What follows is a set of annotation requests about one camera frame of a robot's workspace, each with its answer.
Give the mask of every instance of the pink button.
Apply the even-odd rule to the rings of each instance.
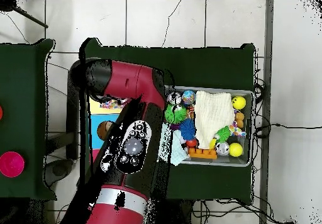
[[[0,172],[6,177],[17,177],[24,167],[25,161],[17,152],[6,152],[0,156]]]

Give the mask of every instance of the light blue cloth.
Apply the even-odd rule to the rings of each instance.
[[[170,149],[170,135],[172,130],[170,126],[166,123],[162,123],[162,131],[161,131],[161,140],[158,148],[158,156],[163,161],[168,161],[169,149]],[[181,147],[180,143],[181,131],[174,131],[174,135],[172,138],[172,150],[171,150],[171,164],[175,166],[179,165],[183,160],[188,159],[189,156],[186,154],[184,149]]]

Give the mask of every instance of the blue object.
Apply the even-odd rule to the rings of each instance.
[[[185,119],[179,126],[181,131],[181,136],[184,140],[193,140],[196,134],[196,129],[194,128],[194,121],[190,118]]]
[[[182,94],[182,100],[184,104],[194,104],[196,102],[196,94],[192,90],[186,90]]]

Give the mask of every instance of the yellow ball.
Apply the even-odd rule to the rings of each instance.
[[[243,153],[243,147],[239,143],[232,143],[229,149],[229,154],[232,157],[239,157]]]
[[[209,149],[211,150],[211,149],[214,149],[214,146],[216,145],[216,142],[217,142],[217,140],[216,139],[212,139],[211,141],[210,141],[210,144],[209,144]]]
[[[246,99],[243,96],[235,96],[231,102],[235,109],[243,109],[246,106]]]

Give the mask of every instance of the green table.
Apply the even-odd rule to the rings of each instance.
[[[86,57],[100,57],[170,70],[176,86],[253,91],[255,47],[138,48],[83,43]],[[178,165],[171,167],[169,199],[239,198],[251,202],[252,165],[247,167]]]
[[[34,45],[0,44],[0,155],[16,151],[25,159],[15,178],[0,174],[0,197],[55,199],[43,183],[45,155],[45,62],[53,40]]]

